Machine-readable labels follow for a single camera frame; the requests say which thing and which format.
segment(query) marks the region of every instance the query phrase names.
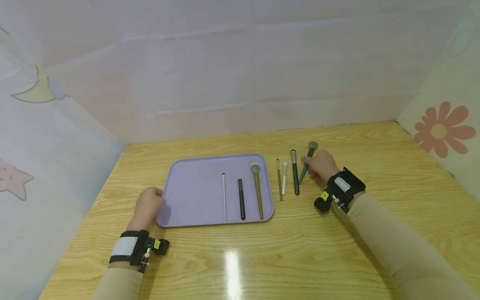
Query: plastic tray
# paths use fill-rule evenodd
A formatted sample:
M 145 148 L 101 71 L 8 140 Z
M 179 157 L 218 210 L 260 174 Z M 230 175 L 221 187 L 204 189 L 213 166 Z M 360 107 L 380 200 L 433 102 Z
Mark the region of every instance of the plastic tray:
M 260 166 L 264 219 L 258 211 L 250 166 Z M 222 173 L 225 173 L 224 217 Z M 240 218 L 238 178 L 242 178 L 245 220 Z M 274 212 L 272 190 L 263 155 L 258 153 L 187 158 L 175 161 L 168 171 L 163 194 L 166 203 L 156 216 L 161 227 L 264 222 Z

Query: star decal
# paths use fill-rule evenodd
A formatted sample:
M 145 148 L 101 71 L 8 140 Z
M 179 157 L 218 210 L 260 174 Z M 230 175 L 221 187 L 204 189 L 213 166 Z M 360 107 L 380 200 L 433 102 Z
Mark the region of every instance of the star decal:
M 9 191 L 20 200 L 25 200 L 25 184 L 32 179 L 32 175 L 19 171 L 9 162 L 0 159 L 0 192 Z

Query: wooden table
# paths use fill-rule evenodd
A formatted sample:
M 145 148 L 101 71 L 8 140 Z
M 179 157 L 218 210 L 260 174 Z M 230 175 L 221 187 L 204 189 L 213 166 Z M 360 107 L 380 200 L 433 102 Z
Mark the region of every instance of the wooden table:
M 337 209 L 319 215 L 320 188 L 291 173 L 280 202 L 276 158 L 310 140 L 348 166 L 389 210 L 424 236 L 480 294 L 480 205 L 396 123 L 382 122 L 131 144 L 65 252 L 41 299 L 89 299 L 138 193 L 161 187 L 179 158 L 258 152 L 265 156 L 275 214 L 265 223 L 169 228 L 150 259 L 139 299 L 399 299 L 358 233 Z

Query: wrist strap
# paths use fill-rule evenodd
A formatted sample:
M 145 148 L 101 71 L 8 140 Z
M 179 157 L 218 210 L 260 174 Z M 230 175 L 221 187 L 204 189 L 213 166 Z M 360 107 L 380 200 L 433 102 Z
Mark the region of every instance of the wrist strap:
M 366 188 L 365 183 L 346 167 L 328 180 L 327 187 L 345 207 L 348 207 L 356 193 L 364 192 Z
M 130 262 L 130 265 L 139 265 L 145 253 L 145 244 L 150 232 L 125 231 L 113 247 L 109 263 Z

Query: person's left hand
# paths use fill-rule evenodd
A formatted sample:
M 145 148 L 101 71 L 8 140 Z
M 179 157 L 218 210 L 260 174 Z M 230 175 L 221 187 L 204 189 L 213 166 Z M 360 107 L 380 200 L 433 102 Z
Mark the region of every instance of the person's left hand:
M 138 196 L 135 212 L 127 230 L 148 230 L 150 223 L 165 204 L 163 190 L 154 186 L 146 188 Z

